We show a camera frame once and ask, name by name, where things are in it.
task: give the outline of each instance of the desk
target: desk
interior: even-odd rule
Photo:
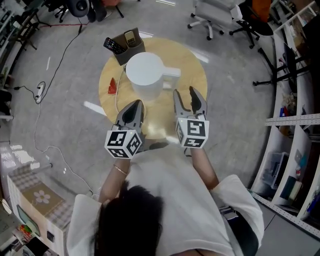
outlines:
[[[195,55],[182,44],[164,38],[143,39],[145,51],[158,55],[166,67],[181,69],[181,77],[176,88],[180,92],[184,106],[191,109],[189,86],[196,88],[201,95],[207,98],[207,77],[205,71]],[[117,82],[123,67],[114,56],[105,64],[99,81],[99,99],[101,106],[112,123],[116,121],[115,96],[108,94],[112,78]],[[117,106],[122,110],[127,104],[139,99],[134,92],[130,81],[123,73],[117,96]],[[146,118],[142,125],[142,132],[146,139],[163,139],[176,136],[175,111],[172,90],[163,90],[160,96],[153,101],[144,101]]]

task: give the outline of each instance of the small brown box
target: small brown box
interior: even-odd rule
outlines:
[[[141,39],[139,35],[138,28],[136,27],[131,30],[133,31],[135,37],[135,43],[131,47],[128,46],[127,40],[125,38],[125,33],[127,33],[128,31],[112,38],[112,40],[114,40],[116,43],[118,43],[120,46],[126,49],[125,52],[114,55],[120,66],[126,64],[132,56],[146,51],[144,41]]]

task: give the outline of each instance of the white chair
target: white chair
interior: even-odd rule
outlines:
[[[225,33],[223,27],[230,27],[232,22],[242,19],[240,8],[236,3],[238,0],[193,0],[195,11],[191,13],[191,17],[197,21],[188,24],[188,29],[197,25],[208,27],[207,40],[214,38],[213,28],[218,29],[223,35]]]

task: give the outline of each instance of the red object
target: red object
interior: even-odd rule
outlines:
[[[290,116],[289,111],[288,111],[288,109],[286,107],[283,108],[283,112],[284,112],[284,116],[285,117],[289,117]]]
[[[115,95],[116,92],[117,92],[116,81],[115,81],[115,79],[112,77],[112,79],[111,79],[111,81],[110,81],[109,89],[108,89],[108,94],[110,94],[110,95]]]
[[[105,7],[107,6],[116,6],[121,0],[102,0],[102,3]]]
[[[296,175],[297,177],[299,177],[299,176],[301,175],[301,169],[295,170],[295,175]]]

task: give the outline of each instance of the orange object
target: orange object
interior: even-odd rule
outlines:
[[[120,3],[121,0],[102,0],[102,3],[105,7],[107,6],[116,6]]]
[[[111,81],[110,81],[110,85],[108,88],[108,94],[110,95],[115,95],[117,92],[117,85],[116,85],[116,81],[115,79],[112,77]]]
[[[262,22],[268,22],[269,12],[270,12],[271,0],[253,0],[252,9],[256,14],[258,14],[259,19]]]

